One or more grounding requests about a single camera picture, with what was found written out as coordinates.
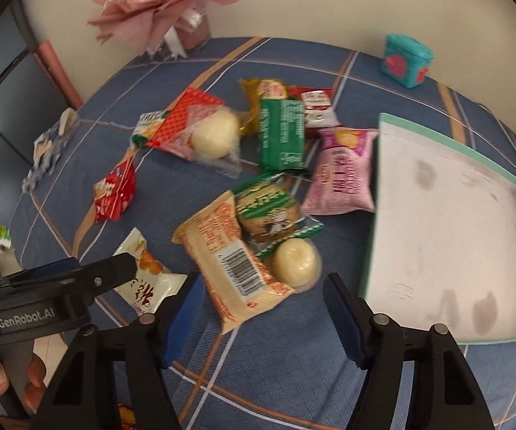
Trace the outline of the person's left hand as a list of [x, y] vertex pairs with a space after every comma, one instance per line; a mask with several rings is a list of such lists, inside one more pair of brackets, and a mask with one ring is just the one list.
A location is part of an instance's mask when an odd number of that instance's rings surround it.
[[[44, 384], [46, 373], [47, 369], [43, 360], [34, 353], [32, 361], [27, 368], [28, 385], [23, 393], [23, 404], [35, 414], [46, 391], [46, 385]], [[9, 378], [3, 365], [0, 363], [0, 396], [7, 391], [9, 384]]]

